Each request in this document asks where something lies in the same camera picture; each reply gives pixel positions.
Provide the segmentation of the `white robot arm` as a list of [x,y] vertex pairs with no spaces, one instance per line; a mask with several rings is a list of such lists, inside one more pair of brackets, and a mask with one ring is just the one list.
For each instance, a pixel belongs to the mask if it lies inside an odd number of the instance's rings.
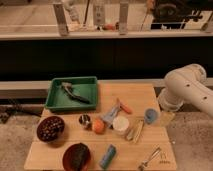
[[213,118],[213,90],[203,84],[206,78],[206,70],[199,64],[189,64],[168,72],[164,77],[165,87],[157,98],[162,109],[157,125],[167,126],[184,102],[191,103]]

